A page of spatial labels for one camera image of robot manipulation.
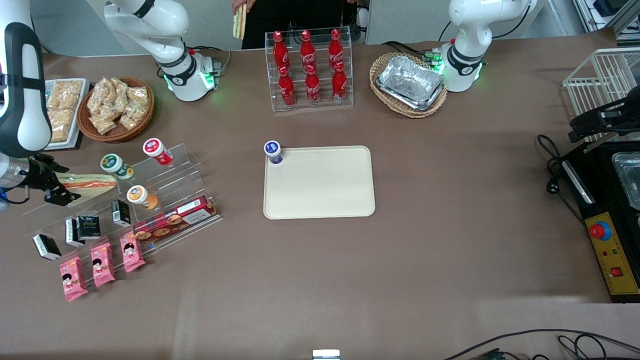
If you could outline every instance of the red bottle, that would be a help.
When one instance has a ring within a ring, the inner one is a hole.
[[[331,30],[331,43],[329,44],[329,71],[333,74],[335,64],[342,62],[342,42],[340,42],[340,29]]]
[[[316,107],[320,105],[320,79],[316,75],[316,65],[308,64],[305,69],[307,70],[307,100],[309,105]]]
[[[300,58],[302,59],[302,69],[307,73],[307,65],[316,65],[316,49],[311,43],[311,32],[302,31],[302,45],[300,46]]]
[[[281,67],[284,67],[287,69],[287,73],[289,73],[289,51],[287,50],[284,42],[282,42],[282,33],[275,31],[273,33],[273,41],[275,41],[275,45],[273,46],[273,58],[276,61],[278,72],[280,72]]]
[[[293,91],[293,81],[291,81],[289,77],[289,69],[280,67],[278,68],[278,72],[280,73],[278,85],[280,86],[280,95],[282,95],[284,107],[291,109],[296,105],[296,94]]]
[[[335,63],[335,73],[333,74],[333,102],[344,104],[347,100],[347,75],[344,74],[344,63]]]

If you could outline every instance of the person's hand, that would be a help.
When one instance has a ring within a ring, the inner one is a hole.
[[[246,12],[248,13],[249,10],[251,10],[251,7],[253,6],[253,4],[256,2],[256,0],[233,0],[231,2],[231,10],[233,10],[234,15],[236,14],[236,12],[238,11],[238,8],[240,6],[242,6],[242,4],[246,3]]]

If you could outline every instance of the foil container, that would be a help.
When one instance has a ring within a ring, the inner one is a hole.
[[[407,56],[395,56],[376,78],[376,85],[410,108],[426,111],[444,89],[444,77]]]

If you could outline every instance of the sandwich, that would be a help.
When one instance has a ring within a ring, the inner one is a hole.
[[[242,4],[234,16],[234,37],[244,39],[244,25],[246,24],[246,3]]]

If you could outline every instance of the red button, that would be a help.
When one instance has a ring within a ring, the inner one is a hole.
[[[589,227],[589,233],[596,239],[602,239],[607,234],[607,231],[604,226],[600,224],[593,224]]]

